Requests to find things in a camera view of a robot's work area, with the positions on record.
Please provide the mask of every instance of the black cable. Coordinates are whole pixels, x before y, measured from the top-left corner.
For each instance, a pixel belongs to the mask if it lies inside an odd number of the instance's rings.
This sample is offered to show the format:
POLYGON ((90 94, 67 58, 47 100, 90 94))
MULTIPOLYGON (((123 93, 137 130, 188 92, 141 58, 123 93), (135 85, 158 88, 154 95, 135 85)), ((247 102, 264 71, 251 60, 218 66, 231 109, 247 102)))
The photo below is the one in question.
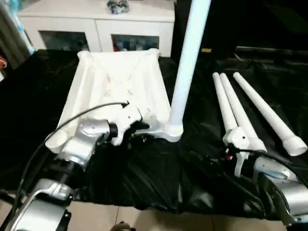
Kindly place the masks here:
POLYGON ((81 117, 82 115, 84 115, 84 114, 86 114, 86 113, 88 113, 88 112, 91 112, 91 111, 93 111, 93 110, 96 110, 96 109, 98 109, 98 108, 105 107, 105 106, 110 106, 110 105, 119 105, 119 104, 120 104, 120 105, 127 105, 128 102, 125 102, 125 103, 118 103, 118 102, 116 102, 116 103, 104 103, 104 104, 97 105, 97 106, 95 106, 95 107, 92 107, 92 108, 90 108, 90 109, 88 109, 88 110, 85 110, 85 111, 83 111, 83 112, 77 114, 76 116, 74 116, 74 117, 68 119, 67 121, 65 121, 64 123, 62 123, 54 132, 52 132, 52 133, 51 133, 51 134, 50 134, 50 135, 49 135, 49 136, 37 147, 37 148, 36 148, 36 150, 35 150, 35 151, 32 153, 32 155, 30 156, 30 158, 29 158, 29 160, 28 160, 28 162, 27 162, 27 164, 26 164, 26 167, 24 168, 24 171, 23 171, 23 173, 22 173, 21 180, 20 180, 20 182, 19 182, 19 185, 18 185, 18 188, 17 188, 17 191, 16 191, 16 197, 15 197, 15 200, 14 200, 14 204, 13 204, 13 207, 12 207, 12 209, 11 209, 10 220, 12 220, 12 218, 15 216, 15 213, 16 213, 16 211, 17 211, 17 209, 18 209, 18 201, 20 201, 20 200, 22 199, 22 193, 21 193, 21 191, 22 191, 22 187, 23 187, 23 184, 24 184, 24 182, 25 182, 25 179, 26 179, 26 175, 27 175, 28 170, 29 170, 29 168, 30 168, 31 162, 32 162, 32 160, 35 158, 35 156, 38 154, 39 150, 40 150, 42 147, 45 146, 45 142, 46 142, 47 140, 49 140, 50 137, 52 137, 58 130, 60 130, 61 128, 63 128, 65 125, 67 125, 68 123, 70 123, 70 122, 73 121, 74 119, 79 118, 79 117, 81 117))

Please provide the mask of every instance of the red component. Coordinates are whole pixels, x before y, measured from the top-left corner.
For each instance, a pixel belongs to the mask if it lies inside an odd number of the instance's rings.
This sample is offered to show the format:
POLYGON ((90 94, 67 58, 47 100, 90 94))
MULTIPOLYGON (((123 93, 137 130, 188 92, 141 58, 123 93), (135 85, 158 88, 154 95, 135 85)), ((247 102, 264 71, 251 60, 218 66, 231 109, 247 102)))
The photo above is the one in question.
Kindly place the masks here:
POLYGON ((0 70, 6 68, 8 62, 0 55, 0 70))

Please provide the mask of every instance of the white pole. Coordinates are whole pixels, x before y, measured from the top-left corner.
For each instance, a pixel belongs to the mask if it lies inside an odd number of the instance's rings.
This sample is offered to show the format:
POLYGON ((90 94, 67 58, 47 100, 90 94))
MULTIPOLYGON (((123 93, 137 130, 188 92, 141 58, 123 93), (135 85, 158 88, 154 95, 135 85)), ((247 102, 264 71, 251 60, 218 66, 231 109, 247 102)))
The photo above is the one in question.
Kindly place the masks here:
POLYGON ((222 85, 225 89, 225 92, 227 94, 227 97, 229 99, 232 111, 234 113, 234 116, 236 118, 236 121, 240 127, 243 128, 245 131, 249 141, 250 141, 250 148, 253 150, 263 150, 267 152, 267 149, 263 143, 262 140, 260 140, 252 127, 250 120, 243 109, 243 106, 241 105, 240 100, 238 99, 231 83, 229 82, 227 76, 225 73, 220 74, 220 79, 222 82, 222 85))
POLYGON ((211 0, 192 0, 168 124, 183 130, 183 116, 211 0))
POLYGON ((235 80, 246 92, 250 100, 258 108, 267 122, 282 140, 283 147, 290 156, 301 155, 307 151, 308 147, 303 140, 296 136, 289 127, 280 119, 273 109, 262 99, 262 97, 253 89, 240 73, 233 74, 235 80))
POLYGON ((231 109, 229 100, 227 98, 226 92, 222 86, 219 74, 217 72, 213 73, 213 79, 215 83, 218 103, 220 106, 220 111, 222 115, 223 124, 225 125, 226 132, 237 127, 237 123, 231 109))

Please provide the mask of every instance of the table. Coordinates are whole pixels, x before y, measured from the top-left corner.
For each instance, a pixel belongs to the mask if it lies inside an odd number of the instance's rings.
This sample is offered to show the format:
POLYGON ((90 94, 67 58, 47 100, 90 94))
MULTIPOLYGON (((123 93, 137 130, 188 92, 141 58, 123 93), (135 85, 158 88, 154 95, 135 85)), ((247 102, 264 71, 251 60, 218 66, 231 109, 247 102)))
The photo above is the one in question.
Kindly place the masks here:
MULTIPOLYGON (((0 189, 14 192, 22 168, 60 118, 78 64, 68 51, 38 51, 0 83, 0 189)), ((177 64, 159 59, 169 100, 177 64)), ((87 171, 79 200, 99 204, 149 207, 172 213, 194 212, 277 219, 265 210, 249 177, 237 178, 224 161, 224 127, 211 74, 239 71, 295 134, 308 143, 308 68, 289 64, 199 59, 177 143, 138 139, 120 147, 100 147, 87 171)), ((239 86, 230 81, 259 137, 272 155, 281 154, 307 177, 307 154, 288 157, 281 141, 239 86)), ((32 169, 44 165, 46 150, 32 169)), ((253 158, 243 173, 252 174, 253 158)))

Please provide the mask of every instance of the cabinet door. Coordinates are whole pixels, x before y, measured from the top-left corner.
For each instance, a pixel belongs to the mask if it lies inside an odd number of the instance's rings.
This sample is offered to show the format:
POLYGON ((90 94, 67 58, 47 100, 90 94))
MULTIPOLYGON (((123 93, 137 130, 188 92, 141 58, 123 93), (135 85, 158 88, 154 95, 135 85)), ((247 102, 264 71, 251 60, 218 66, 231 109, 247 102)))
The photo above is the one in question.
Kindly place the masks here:
POLYGON ((101 51, 94 19, 24 16, 21 22, 36 50, 101 51))
POLYGON ((158 48, 170 57, 173 23, 96 20, 102 51, 137 51, 158 48))

